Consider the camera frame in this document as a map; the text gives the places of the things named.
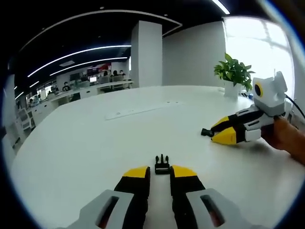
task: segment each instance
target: white desk surface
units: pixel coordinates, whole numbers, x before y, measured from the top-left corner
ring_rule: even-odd
[[[167,101],[178,105],[105,120],[110,113]],[[66,227],[80,209],[114,189],[130,168],[151,167],[145,229],[176,228],[169,176],[154,174],[155,156],[197,172],[206,188],[233,201],[253,224],[273,228],[290,208],[305,168],[260,139],[224,146],[200,135],[251,104],[214,87],[147,87],[100,94],[58,107],[33,130],[12,166],[25,206],[43,228]]]
[[[92,90],[92,89],[98,89],[98,88],[103,88],[103,87],[116,86],[116,85],[121,85],[121,84],[129,84],[129,83],[133,83],[133,81],[126,81],[126,80],[123,80],[123,81],[118,81],[118,82],[102,83],[102,84],[96,84],[96,85],[89,86],[89,87],[79,88],[79,89],[76,89],[76,90],[70,90],[70,91],[67,91],[67,92],[60,92],[55,98],[50,99],[49,101],[50,101],[50,102],[53,102],[53,101],[55,101],[55,100],[64,98],[64,97],[66,97],[66,96],[70,96],[70,95],[79,93],[81,90],[86,90],[86,89]]]

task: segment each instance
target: potted plant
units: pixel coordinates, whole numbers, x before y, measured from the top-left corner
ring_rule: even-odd
[[[224,95],[237,99],[241,86],[244,86],[247,91],[252,89],[250,74],[255,72],[248,71],[251,65],[245,66],[243,62],[239,63],[227,53],[224,57],[226,62],[219,61],[221,65],[214,67],[214,75],[224,80]]]

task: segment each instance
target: white flower pot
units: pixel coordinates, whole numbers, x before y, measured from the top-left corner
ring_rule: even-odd
[[[224,80],[224,96],[232,99],[237,99],[241,87],[242,85],[240,83],[237,83],[234,86],[233,82]]]

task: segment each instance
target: green plant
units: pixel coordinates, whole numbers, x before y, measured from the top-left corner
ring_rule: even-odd
[[[226,62],[219,61],[221,65],[216,65],[214,67],[214,75],[218,75],[220,79],[233,82],[235,86],[240,83],[246,88],[247,91],[252,89],[251,85],[251,73],[253,71],[248,71],[251,65],[245,66],[243,62],[238,62],[237,59],[232,59],[232,57],[225,53],[224,57]]]

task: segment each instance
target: black cable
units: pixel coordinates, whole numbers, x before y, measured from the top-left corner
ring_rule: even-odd
[[[301,115],[303,116],[303,118],[305,119],[305,114],[303,113],[302,109],[295,103],[295,101],[293,101],[292,98],[290,98],[288,95],[286,95],[286,98],[289,99],[294,105],[295,107],[299,110],[299,112],[301,113]]]

